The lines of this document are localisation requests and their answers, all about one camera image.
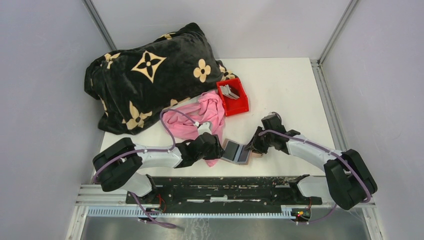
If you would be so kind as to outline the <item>red plastic bin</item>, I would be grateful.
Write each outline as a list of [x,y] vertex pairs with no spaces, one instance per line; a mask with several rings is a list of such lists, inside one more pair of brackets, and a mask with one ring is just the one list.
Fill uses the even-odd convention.
[[[239,99],[230,99],[222,95],[220,86],[229,85],[232,91],[240,96]],[[250,110],[247,94],[243,88],[239,78],[219,81],[216,83],[218,95],[222,100],[225,116],[230,117],[242,113],[247,113]]]

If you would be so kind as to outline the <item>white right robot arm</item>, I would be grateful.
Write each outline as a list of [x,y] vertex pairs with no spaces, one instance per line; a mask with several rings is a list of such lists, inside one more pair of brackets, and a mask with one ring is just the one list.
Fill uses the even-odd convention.
[[360,153],[330,149],[318,144],[299,131],[286,130],[278,113],[261,119],[247,148],[265,155],[274,148],[300,158],[319,168],[324,176],[304,174],[290,183],[289,199],[302,204],[308,198],[331,199],[337,206],[350,210],[359,203],[368,203],[378,190],[371,172]]

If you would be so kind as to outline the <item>black credit card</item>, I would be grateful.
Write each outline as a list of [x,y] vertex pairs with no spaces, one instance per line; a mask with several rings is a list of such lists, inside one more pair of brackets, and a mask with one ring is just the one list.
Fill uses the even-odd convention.
[[251,153],[252,153],[252,150],[247,145],[244,145],[238,156],[237,163],[239,165],[247,165],[249,163]]
[[241,145],[235,141],[227,140],[221,159],[228,162],[234,162],[236,160],[240,146]]

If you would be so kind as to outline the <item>tan leather card holder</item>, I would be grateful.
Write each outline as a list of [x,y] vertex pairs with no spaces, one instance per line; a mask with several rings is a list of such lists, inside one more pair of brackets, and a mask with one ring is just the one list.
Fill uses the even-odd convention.
[[[224,145],[223,145],[223,149],[225,148],[225,146],[226,146],[226,142],[227,142],[227,140],[230,140],[230,139],[225,139],[224,140]],[[240,148],[239,148],[239,150],[238,150],[238,153],[237,153],[237,156],[236,156],[236,160],[234,161],[234,162],[230,162],[230,161],[226,161],[226,160],[223,160],[222,159],[222,156],[221,156],[221,160],[223,160],[223,161],[226,161],[226,162],[229,162],[229,163],[232,163],[232,164],[235,164],[235,165],[239,165],[240,166],[240,164],[238,164],[237,163],[237,161],[238,161],[238,158],[239,158],[239,154],[240,154],[240,152],[241,152],[241,150],[242,150],[242,148],[243,148],[243,146],[248,146],[250,149],[251,149],[251,155],[250,155],[250,158],[249,158],[249,161],[251,160],[251,159],[253,159],[253,158],[261,158],[262,156],[263,156],[263,154],[261,154],[261,153],[257,153],[257,152],[254,152],[254,148],[253,148],[253,144],[251,143],[251,142],[249,142],[249,143],[246,143],[246,144],[241,144],[241,143],[238,143],[238,144],[240,144]]]

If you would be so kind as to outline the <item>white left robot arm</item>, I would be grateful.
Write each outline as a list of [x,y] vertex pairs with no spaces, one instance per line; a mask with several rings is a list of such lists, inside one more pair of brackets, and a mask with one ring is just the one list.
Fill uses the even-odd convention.
[[207,132],[168,147],[139,145],[124,137],[93,158],[92,180],[104,192],[125,190],[149,204],[156,200],[158,191],[153,178],[138,173],[139,169],[186,168],[199,160],[219,159],[223,154],[218,136]]

